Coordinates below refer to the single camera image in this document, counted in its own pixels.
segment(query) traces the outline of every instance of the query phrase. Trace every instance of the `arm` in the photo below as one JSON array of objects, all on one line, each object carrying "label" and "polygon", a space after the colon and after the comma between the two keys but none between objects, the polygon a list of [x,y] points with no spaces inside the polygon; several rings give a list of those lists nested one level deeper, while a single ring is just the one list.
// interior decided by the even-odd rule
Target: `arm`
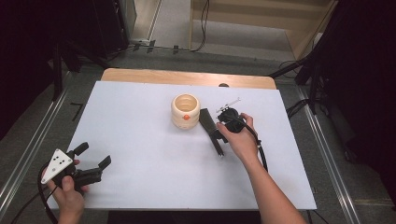
[{"label": "arm", "polygon": [[[49,189],[53,192],[53,197],[59,206],[60,215],[58,224],[77,224],[81,219],[84,211],[84,198],[75,191],[74,180],[71,176],[65,176],[62,179],[62,188],[56,188],[53,181],[47,183]],[[87,191],[88,187],[82,187],[82,190]]]},{"label": "arm", "polygon": [[[242,113],[247,125],[253,130],[253,118]],[[254,136],[244,128],[240,133],[231,133],[218,123],[217,127],[247,169],[259,206],[263,223],[305,223],[300,212],[289,201],[275,181],[262,167],[257,156],[258,150]]]}]

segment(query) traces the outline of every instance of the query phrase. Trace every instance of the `white tabletop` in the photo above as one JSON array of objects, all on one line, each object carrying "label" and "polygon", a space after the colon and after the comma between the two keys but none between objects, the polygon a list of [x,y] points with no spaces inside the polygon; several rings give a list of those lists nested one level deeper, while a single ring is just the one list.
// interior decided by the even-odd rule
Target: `white tabletop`
[{"label": "white tabletop", "polygon": [[200,124],[185,131],[172,123],[171,102],[181,93],[196,96],[214,121],[217,109],[239,98],[232,108],[254,118],[271,177],[298,209],[316,209],[279,91],[107,81],[96,82],[69,147],[90,145],[78,169],[112,159],[85,194],[87,208],[258,209],[230,146],[219,141],[220,158]]}]

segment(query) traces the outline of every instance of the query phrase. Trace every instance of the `table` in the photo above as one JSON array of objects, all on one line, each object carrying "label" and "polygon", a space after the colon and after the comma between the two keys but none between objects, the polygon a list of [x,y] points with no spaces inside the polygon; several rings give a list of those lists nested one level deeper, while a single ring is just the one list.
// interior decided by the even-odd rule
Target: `table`
[{"label": "table", "polygon": [[[219,21],[286,30],[294,57],[299,60],[319,32],[323,32],[336,0],[211,0],[208,21]],[[200,20],[206,0],[191,0],[192,23]]]},{"label": "table", "polygon": [[[231,88],[217,87],[220,83]],[[267,133],[259,137],[270,175],[298,209],[316,209],[285,108],[271,78],[134,69],[104,72],[70,144],[69,149],[83,141],[90,144],[78,157],[84,161],[80,169],[95,167],[108,154],[113,160],[104,170],[102,182],[91,185],[86,194],[87,208],[258,209],[243,164],[228,144],[220,142],[225,153],[220,158],[200,125],[188,131],[173,125],[170,103],[181,92],[197,96],[213,118],[215,106],[240,97],[234,108],[250,109],[256,131]],[[257,102],[265,104],[256,104],[250,97],[258,94]]]}]

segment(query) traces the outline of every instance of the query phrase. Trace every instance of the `cylindrical container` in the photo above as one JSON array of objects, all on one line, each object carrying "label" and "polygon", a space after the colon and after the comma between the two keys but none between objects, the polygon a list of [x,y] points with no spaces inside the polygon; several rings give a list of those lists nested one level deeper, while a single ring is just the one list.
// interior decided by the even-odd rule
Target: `cylindrical container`
[{"label": "cylindrical container", "polygon": [[190,94],[181,94],[171,104],[172,121],[181,129],[191,129],[199,121],[201,105],[199,100]]}]

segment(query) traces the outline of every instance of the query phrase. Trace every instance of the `hand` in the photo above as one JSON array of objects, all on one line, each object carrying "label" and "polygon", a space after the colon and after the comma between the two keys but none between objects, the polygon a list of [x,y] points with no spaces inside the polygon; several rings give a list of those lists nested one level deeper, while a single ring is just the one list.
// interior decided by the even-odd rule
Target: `hand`
[{"label": "hand", "polygon": [[[246,124],[254,131],[253,118],[245,113],[241,113],[241,117],[246,120]],[[232,133],[228,131],[224,124],[218,122],[216,125],[220,133],[227,138],[233,152],[242,163],[259,160],[256,139],[247,128],[242,129],[240,133]]]},{"label": "hand", "polygon": [[[75,191],[73,178],[70,175],[65,176],[62,179],[62,188],[57,188],[52,180],[47,185],[51,191],[55,190],[52,195],[60,210],[58,223],[78,223],[84,211],[84,198]],[[88,191],[88,186],[81,187],[81,189]]]}]

